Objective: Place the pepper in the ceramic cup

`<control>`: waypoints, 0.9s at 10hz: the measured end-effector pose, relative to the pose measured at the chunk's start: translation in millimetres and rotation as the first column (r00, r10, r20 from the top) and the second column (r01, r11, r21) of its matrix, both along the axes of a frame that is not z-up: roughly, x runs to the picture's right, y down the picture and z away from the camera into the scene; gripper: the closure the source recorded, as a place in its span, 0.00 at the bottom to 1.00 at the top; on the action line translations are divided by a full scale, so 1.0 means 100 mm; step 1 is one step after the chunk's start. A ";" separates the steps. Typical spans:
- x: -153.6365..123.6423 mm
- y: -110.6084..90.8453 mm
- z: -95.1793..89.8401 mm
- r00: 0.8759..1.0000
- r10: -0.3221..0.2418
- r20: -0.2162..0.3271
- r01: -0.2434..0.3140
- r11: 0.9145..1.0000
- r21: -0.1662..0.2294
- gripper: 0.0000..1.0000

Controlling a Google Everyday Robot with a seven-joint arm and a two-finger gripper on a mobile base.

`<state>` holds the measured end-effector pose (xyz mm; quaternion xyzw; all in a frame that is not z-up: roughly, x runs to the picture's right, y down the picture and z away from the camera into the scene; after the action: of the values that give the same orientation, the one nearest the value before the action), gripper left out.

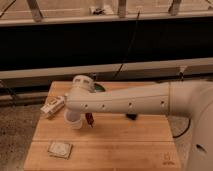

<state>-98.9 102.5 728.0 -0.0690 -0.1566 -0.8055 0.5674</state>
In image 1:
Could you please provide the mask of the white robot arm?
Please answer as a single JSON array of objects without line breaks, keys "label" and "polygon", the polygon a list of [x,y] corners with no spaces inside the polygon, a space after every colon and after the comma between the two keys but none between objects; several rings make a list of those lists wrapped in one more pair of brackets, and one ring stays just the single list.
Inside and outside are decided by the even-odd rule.
[{"label": "white robot arm", "polygon": [[213,82],[175,81],[105,92],[78,75],[65,102],[65,119],[82,126],[84,113],[167,114],[193,120],[186,171],[213,171]]}]

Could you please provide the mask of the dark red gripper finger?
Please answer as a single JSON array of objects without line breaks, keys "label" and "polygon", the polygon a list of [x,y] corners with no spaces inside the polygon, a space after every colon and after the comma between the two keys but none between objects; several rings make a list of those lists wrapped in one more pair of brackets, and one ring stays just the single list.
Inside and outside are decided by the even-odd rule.
[{"label": "dark red gripper finger", "polygon": [[87,123],[88,123],[91,127],[93,127],[94,118],[93,118],[92,113],[86,113],[86,114],[85,114],[85,117],[86,117]]}]

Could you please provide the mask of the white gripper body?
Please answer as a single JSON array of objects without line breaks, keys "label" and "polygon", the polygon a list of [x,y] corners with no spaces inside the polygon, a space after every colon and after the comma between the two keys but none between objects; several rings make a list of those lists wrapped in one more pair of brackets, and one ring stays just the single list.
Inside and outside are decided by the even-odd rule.
[{"label": "white gripper body", "polygon": [[71,111],[66,109],[64,112],[64,120],[70,125],[74,130],[79,130],[82,128],[83,119],[80,113],[76,111]]}]

